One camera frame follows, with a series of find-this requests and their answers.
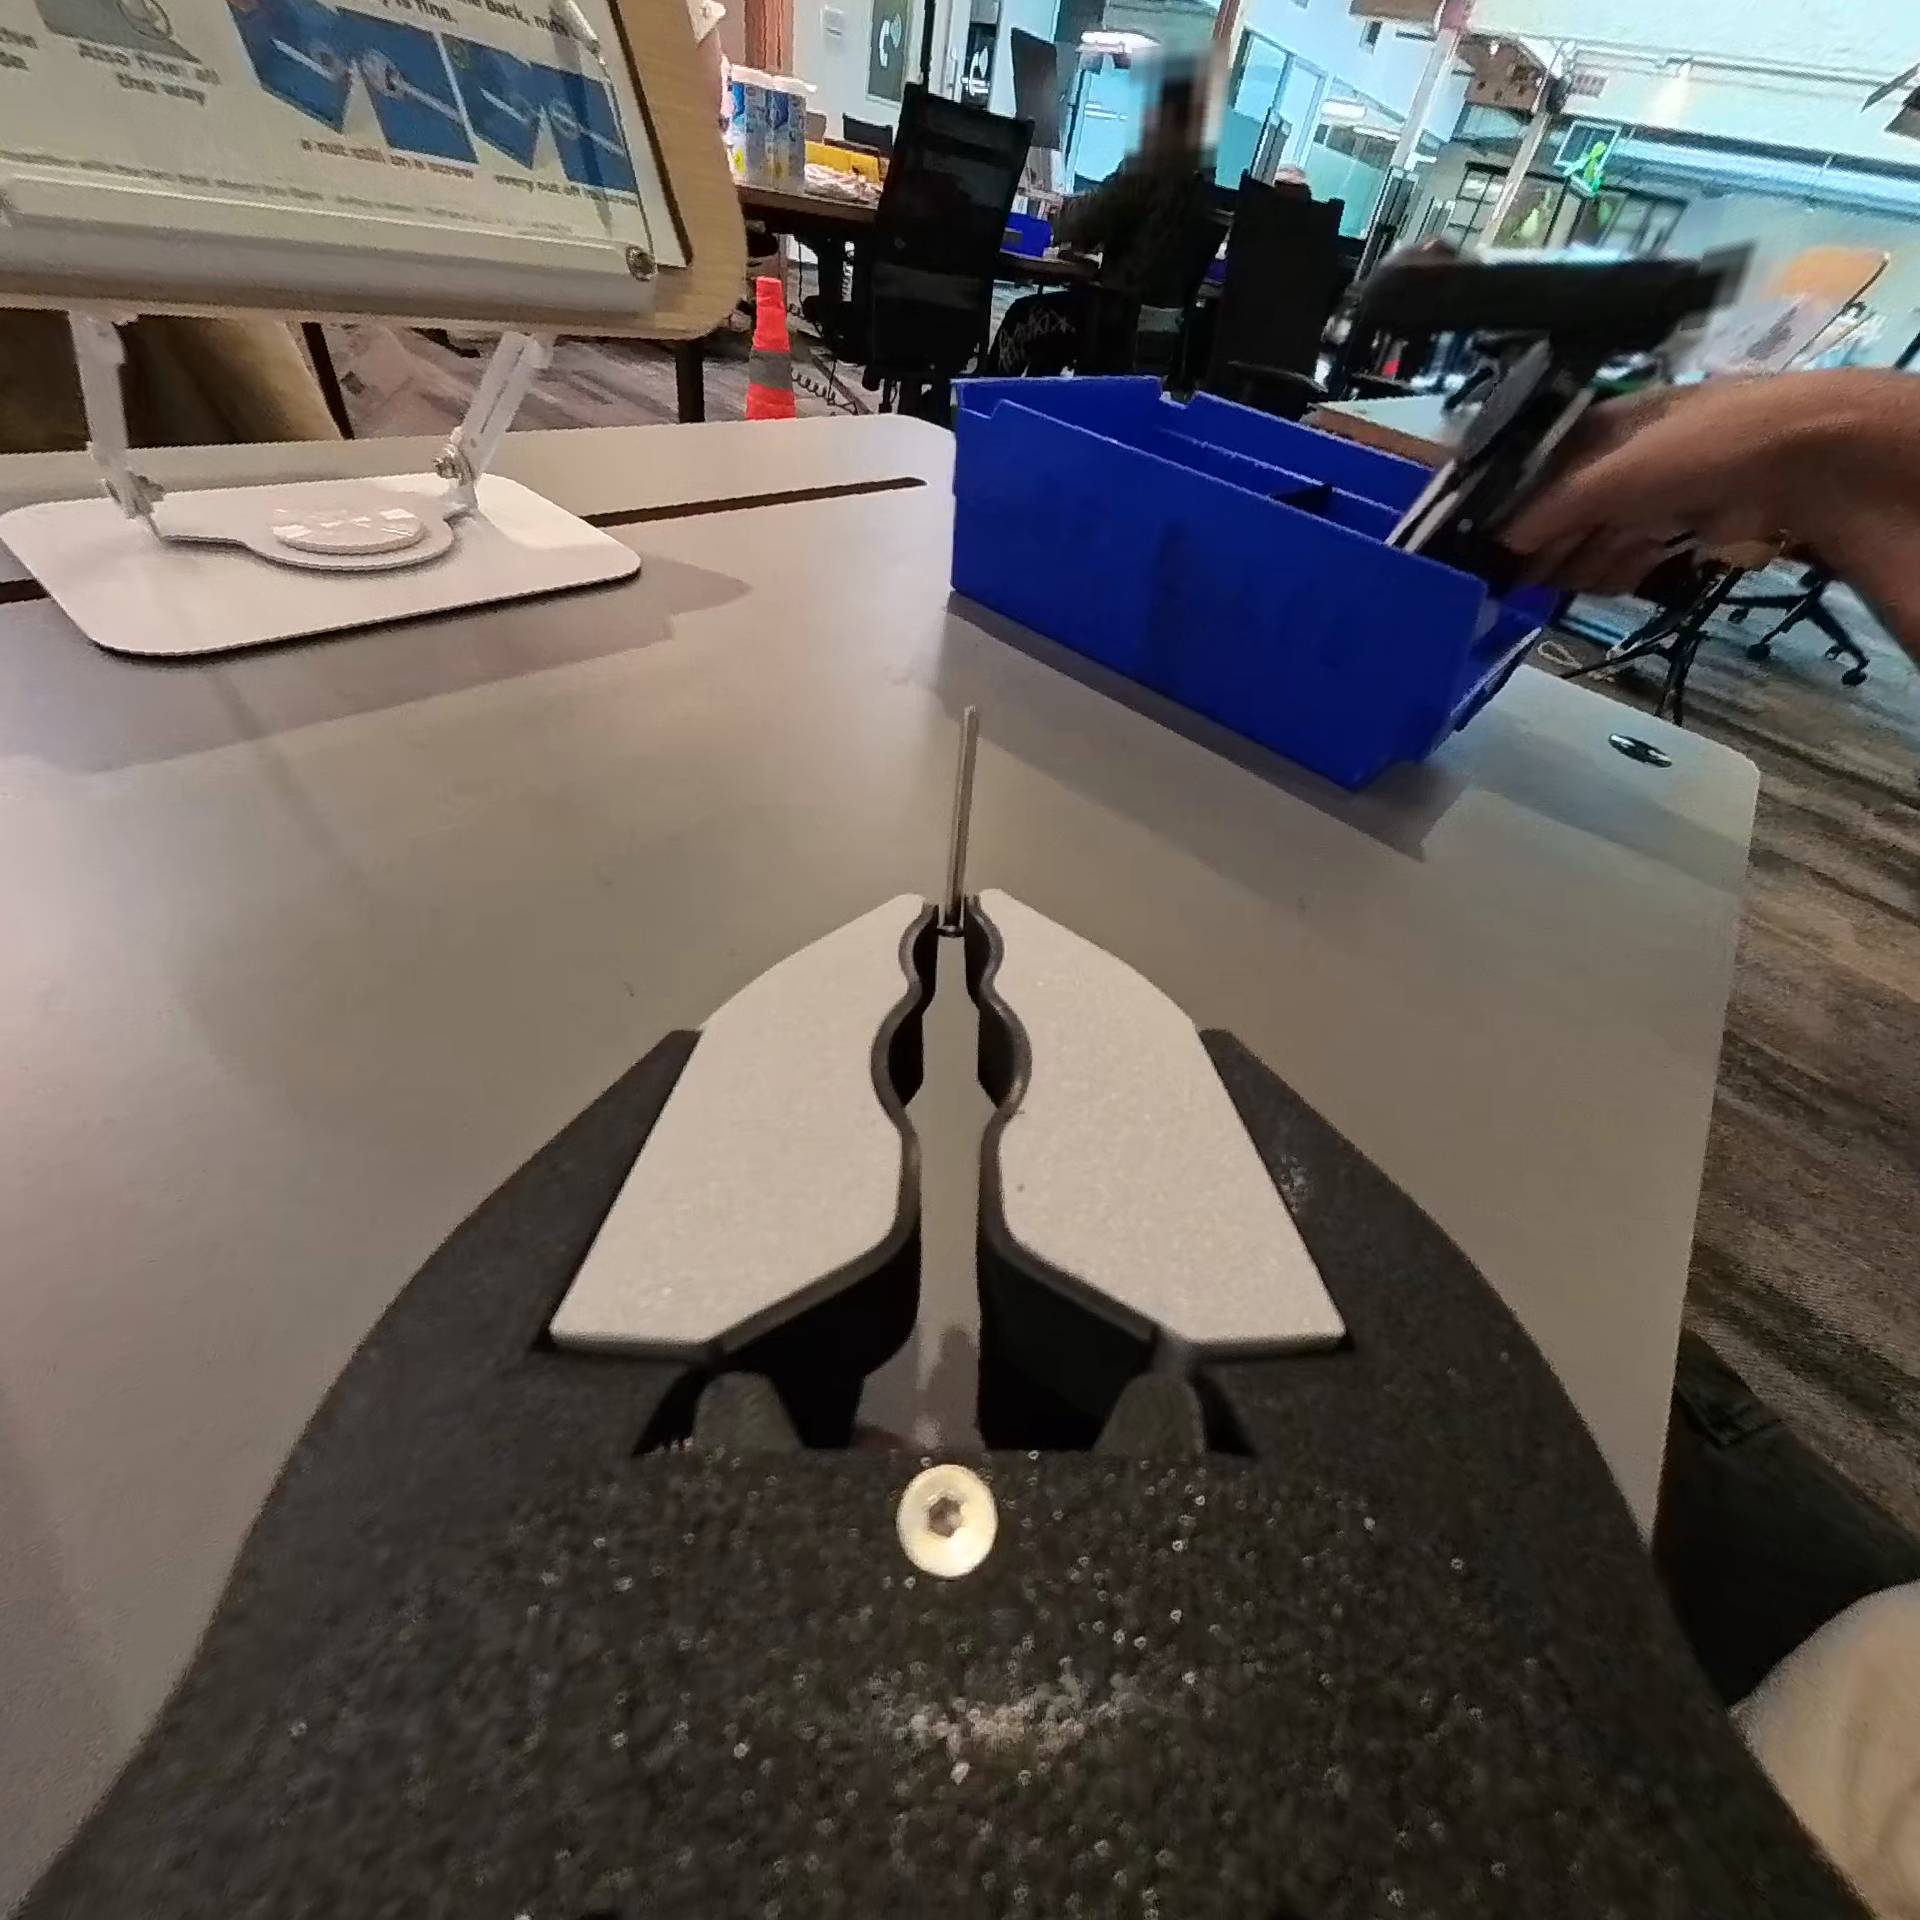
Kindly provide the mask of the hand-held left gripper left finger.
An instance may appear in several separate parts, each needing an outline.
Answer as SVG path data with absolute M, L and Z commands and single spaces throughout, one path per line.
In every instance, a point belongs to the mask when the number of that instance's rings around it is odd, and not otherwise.
M 934 904 L 892 896 L 705 1021 L 552 1317 L 558 1348 L 741 1354 L 906 1250 L 937 959 Z

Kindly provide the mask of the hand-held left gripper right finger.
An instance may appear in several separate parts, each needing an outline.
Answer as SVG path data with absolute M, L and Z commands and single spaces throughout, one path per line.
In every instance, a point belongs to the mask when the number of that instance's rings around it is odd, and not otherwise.
M 1316 1259 L 1196 1021 L 1010 894 L 968 904 L 981 1202 L 1020 1279 L 1179 1354 L 1329 1354 Z

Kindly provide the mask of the thin metal bolt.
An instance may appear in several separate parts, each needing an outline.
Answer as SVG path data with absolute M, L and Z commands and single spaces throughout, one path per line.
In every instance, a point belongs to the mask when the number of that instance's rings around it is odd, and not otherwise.
M 977 789 L 977 747 L 981 731 L 981 714 L 977 704 L 962 709 L 953 784 L 950 784 L 950 818 L 946 836 L 945 891 L 939 930 L 945 936 L 960 936 L 968 923 L 968 875 L 970 875 L 970 835 L 972 806 Z

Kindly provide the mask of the blue plastic bin with dividers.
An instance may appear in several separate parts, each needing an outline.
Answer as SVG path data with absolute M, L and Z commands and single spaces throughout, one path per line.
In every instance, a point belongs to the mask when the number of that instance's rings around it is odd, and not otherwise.
M 1149 375 L 953 403 L 958 595 L 1341 789 L 1427 760 L 1562 608 L 1392 546 L 1398 454 Z

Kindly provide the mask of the person's right hand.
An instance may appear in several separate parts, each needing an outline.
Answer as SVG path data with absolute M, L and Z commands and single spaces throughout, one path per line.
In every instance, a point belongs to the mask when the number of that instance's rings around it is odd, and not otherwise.
M 1609 400 L 1496 540 L 1525 580 L 1603 595 L 1672 562 L 1812 548 L 1827 397 L 1819 375 L 1773 375 Z

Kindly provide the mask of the black mesh office chair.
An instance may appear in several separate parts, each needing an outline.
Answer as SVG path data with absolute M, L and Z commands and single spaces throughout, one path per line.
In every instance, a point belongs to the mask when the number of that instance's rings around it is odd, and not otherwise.
M 1301 422 L 1326 400 L 1316 360 L 1349 283 L 1341 198 L 1243 173 L 1197 388 Z
M 949 426 L 985 352 L 1002 238 L 1033 124 L 910 82 L 869 235 L 856 248 L 858 360 L 894 408 Z

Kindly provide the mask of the black swivel chair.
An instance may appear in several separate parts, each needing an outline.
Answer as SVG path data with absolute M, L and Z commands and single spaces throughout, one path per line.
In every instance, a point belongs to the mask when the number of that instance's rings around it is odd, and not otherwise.
M 1870 658 L 1864 645 L 1827 606 L 1834 576 L 1824 567 L 1806 567 L 1803 578 L 1788 591 L 1742 591 L 1726 602 L 1730 621 L 1746 621 L 1750 615 L 1781 615 L 1781 619 L 1744 647 L 1750 662 L 1773 655 L 1773 645 L 1795 629 L 1811 626 L 1827 637 L 1827 658 L 1843 662 L 1840 683 L 1859 687 L 1868 678 Z

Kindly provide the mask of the white tablet stand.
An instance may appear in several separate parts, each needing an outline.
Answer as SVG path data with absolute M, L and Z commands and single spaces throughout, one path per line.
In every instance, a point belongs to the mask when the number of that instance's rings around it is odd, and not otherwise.
M 627 582 L 625 546 L 491 464 L 552 360 L 555 298 L 646 312 L 654 282 L 644 245 L 9 160 L 5 298 L 64 315 L 94 493 L 5 509 L 5 548 L 94 647 L 169 664 Z M 505 298 L 520 326 L 422 471 L 190 487 L 141 469 L 122 383 L 134 318 L 410 319 L 472 298 Z

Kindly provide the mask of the cluttered wooden desk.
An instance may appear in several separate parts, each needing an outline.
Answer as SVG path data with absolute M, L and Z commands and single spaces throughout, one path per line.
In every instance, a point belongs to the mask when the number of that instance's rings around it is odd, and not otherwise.
M 856 253 L 874 227 L 880 202 L 860 203 L 756 186 L 742 186 L 739 198 L 752 223 L 763 227 L 773 235 L 789 238 L 811 253 L 816 283 L 813 293 L 801 302 L 801 318 L 809 326 L 811 342 L 824 352 L 827 366 L 836 373 L 853 370 L 856 387 L 846 396 L 851 400 L 875 397 L 885 414 L 897 414 L 892 405 L 894 396 L 874 387 L 858 360 L 853 318 Z M 1024 256 L 1002 248 L 993 302 L 1002 285 L 1017 283 L 1043 293 L 1078 291 L 1093 282 L 1096 271 L 1098 266 L 1082 259 Z M 977 370 L 982 354 L 962 378 Z

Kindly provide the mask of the orange traffic cone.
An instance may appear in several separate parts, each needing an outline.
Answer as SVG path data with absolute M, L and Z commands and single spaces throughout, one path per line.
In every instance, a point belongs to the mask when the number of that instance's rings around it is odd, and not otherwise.
M 762 274 L 754 282 L 752 354 L 742 411 L 749 422 L 795 421 L 801 416 L 790 356 L 784 282 Z

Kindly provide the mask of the tan hanging cloth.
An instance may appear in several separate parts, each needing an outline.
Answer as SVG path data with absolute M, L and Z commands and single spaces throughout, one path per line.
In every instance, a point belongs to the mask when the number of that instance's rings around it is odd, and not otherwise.
M 138 447 L 337 440 L 297 331 L 278 319 L 145 318 L 118 330 Z M 58 310 L 2 310 L 2 451 L 90 443 L 77 359 Z

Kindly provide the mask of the printed instruction sheet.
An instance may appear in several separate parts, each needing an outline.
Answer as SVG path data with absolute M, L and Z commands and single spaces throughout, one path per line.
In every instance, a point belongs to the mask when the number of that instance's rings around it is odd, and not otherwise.
M 8 2 L 5 223 L 688 266 L 610 4 Z

